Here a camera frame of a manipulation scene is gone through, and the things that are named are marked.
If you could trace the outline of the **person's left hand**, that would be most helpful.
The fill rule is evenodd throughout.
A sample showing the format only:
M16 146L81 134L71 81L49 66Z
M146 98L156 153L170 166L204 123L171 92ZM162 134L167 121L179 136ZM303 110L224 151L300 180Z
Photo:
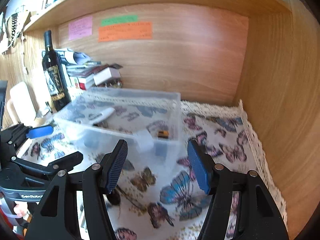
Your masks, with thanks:
M15 201L15 206L13 210L14 210L14 213L16 213L18 218L22 218L28 213L28 203Z

